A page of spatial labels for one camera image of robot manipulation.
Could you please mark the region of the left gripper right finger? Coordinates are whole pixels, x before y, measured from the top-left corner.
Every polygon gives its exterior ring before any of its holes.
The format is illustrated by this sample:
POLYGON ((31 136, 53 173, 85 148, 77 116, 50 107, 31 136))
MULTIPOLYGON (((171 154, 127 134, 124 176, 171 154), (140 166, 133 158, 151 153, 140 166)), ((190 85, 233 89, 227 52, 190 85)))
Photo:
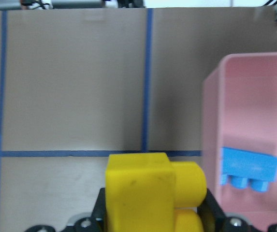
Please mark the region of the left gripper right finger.
POLYGON ((254 226, 237 216, 228 217, 207 189, 205 199, 197 208, 204 232, 258 232, 254 226))

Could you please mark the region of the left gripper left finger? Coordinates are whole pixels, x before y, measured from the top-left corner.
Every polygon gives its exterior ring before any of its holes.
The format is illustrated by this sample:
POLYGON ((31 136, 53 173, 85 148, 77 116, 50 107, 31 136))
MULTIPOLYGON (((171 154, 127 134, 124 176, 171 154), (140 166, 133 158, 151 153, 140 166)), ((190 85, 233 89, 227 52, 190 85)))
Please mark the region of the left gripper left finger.
POLYGON ((72 216, 64 232, 103 232, 105 231, 105 188, 101 188, 91 213, 72 216))

